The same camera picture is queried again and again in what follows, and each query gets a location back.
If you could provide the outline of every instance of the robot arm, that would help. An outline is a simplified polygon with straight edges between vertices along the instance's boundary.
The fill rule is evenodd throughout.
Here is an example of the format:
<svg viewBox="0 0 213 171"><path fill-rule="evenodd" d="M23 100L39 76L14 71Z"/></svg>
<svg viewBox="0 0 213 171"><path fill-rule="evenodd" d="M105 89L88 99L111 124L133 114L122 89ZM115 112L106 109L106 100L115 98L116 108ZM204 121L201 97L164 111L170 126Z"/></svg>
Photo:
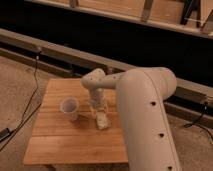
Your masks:
<svg viewBox="0 0 213 171"><path fill-rule="evenodd" d="M131 171L181 171L163 105L177 85L170 70L136 68L105 76L97 69L84 76L82 84L95 107L104 101L102 88L116 89Z"/></svg>

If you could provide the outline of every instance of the wooden table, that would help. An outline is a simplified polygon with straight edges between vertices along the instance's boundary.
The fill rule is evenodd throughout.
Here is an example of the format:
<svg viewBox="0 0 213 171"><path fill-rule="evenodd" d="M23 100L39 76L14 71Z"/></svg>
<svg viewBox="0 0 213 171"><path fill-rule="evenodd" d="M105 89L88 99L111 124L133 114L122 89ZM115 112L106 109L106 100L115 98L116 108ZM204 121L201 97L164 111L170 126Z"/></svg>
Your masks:
<svg viewBox="0 0 213 171"><path fill-rule="evenodd" d="M122 130L115 105L115 92L105 91L112 127L98 130L90 116L88 91L79 79L51 79L24 157L26 165L127 163ZM76 122L59 111L61 101L76 97L80 102Z"/></svg>

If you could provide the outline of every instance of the black cable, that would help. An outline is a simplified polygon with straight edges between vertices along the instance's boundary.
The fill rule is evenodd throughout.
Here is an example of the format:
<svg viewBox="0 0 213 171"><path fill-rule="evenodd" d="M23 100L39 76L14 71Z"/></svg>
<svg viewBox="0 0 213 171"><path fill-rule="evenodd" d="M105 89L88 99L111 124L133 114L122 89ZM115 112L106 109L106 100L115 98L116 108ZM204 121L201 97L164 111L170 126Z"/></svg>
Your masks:
<svg viewBox="0 0 213 171"><path fill-rule="evenodd" d="M28 101L28 103L27 103L27 105L26 105L26 107L25 107L25 110L24 110L24 112L22 113L22 116L21 116L21 121L20 121L20 123L19 123L19 125L14 129L14 130L12 130L11 132L10 132L10 136L9 137L14 137L15 135L16 135L16 133L22 128L22 126L23 126L23 123L26 123L25 121L27 121L28 119L29 119L29 117L26 119L26 120L24 120L24 117L25 117L25 115L26 115L26 112L27 112L27 110L28 110L28 108L29 108L29 106L30 106L30 104L31 104L31 102L32 102L32 99L33 99L33 97L34 97L34 95L36 94L36 92L37 92L37 90L38 90L38 79L37 79L37 69L38 69L38 60L39 60L39 55L40 55L40 53L41 52L39 52L38 54L37 54L37 56L36 56L36 59L35 59L35 70L34 70L34 79L35 79L35 83L36 83L36 88L34 89L34 91L33 91L33 93L32 93L32 95L30 96L30 99L29 99L29 101ZM3 146L2 146L2 148L0 148L0 151L2 151L3 150L3 148L12 140L12 138L10 138Z"/></svg>
<svg viewBox="0 0 213 171"><path fill-rule="evenodd" d="M201 115L198 118L196 118L193 122L183 125L183 127L189 128L189 127L195 125L203 118L205 113L208 113L208 103L207 102L204 103L204 111L201 113Z"/></svg>
<svg viewBox="0 0 213 171"><path fill-rule="evenodd" d="M41 106L39 104L34 111L17 127L13 133L11 134L10 138L4 143L4 145L0 148L0 152L7 146L7 144L13 139L13 137L19 132L19 130L27 123L27 121L33 116L33 114L38 110L38 108Z"/></svg>
<svg viewBox="0 0 213 171"><path fill-rule="evenodd" d="M204 131L206 131L206 133L209 135L210 139L213 142L213 135L212 135L212 133L207 128L205 128L204 126L202 126L200 124L197 124L197 123L195 123L194 125L197 126L197 127L199 127L199 128L201 128L201 129L203 129Z"/></svg>
<svg viewBox="0 0 213 171"><path fill-rule="evenodd" d="M26 112L27 112L27 110L28 110L28 108L29 108L29 106L30 106L30 104L31 104L31 101L32 101L32 99L33 99L35 93L36 93L37 90L38 90L38 79L37 79L36 73L37 73L37 69L38 69L38 59L39 59L39 55L40 55L40 52L37 54L36 59L35 59L35 70L34 70L34 74L33 74L34 79L35 79L35 83L36 83L36 88L35 88L35 90L33 91L32 95L31 95L31 97L30 97L30 99L29 99L29 101L28 101L28 103L27 103L27 106L25 107L25 110L24 110L24 112L23 112L23 114L22 114L21 122L20 122L19 126L20 126L20 125L22 124L22 122L24 121L24 116L25 116L25 114L26 114Z"/></svg>
<svg viewBox="0 0 213 171"><path fill-rule="evenodd" d="M183 127L184 128L189 128L191 126L197 126L197 127L201 128L201 129L203 129L204 131L206 131L206 133L209 135L211 141L213 142L213 135L212 135L212 133L207 128L205 128L204 126L202 126L202 125L199 124L200 120L203 118L203 116L207 112L208 112L208 103L205 102L204 103L204 111L201 113L201 115L199 117L197 117L193 122L187 123L187 124L183 125Z"/></svg>

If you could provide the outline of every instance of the black wall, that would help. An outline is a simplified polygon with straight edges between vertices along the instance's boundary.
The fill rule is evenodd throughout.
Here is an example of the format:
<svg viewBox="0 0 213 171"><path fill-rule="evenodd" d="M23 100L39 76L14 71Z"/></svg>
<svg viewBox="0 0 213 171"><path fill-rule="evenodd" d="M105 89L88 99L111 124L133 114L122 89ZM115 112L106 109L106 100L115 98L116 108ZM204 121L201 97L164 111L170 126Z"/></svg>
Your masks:
<svg viewBox="0 0 213 171"><path fill-rule="evenodd" d="M0 0L0 27L213 86L213 40L21 0Z"/></svg>

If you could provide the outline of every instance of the paper cup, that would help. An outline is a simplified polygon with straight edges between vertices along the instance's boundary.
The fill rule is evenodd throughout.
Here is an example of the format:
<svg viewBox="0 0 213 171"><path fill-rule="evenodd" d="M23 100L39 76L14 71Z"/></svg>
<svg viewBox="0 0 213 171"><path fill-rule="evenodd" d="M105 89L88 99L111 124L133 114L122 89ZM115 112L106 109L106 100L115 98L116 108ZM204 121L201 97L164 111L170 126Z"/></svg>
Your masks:
<svg viewBox="0 0 213 171"><path fill-rule="evenodd" d="M71 121L76 121L78 119L78 108L79 101L74 97L67 98L60 104L60 111L63 112Z"/></svg>

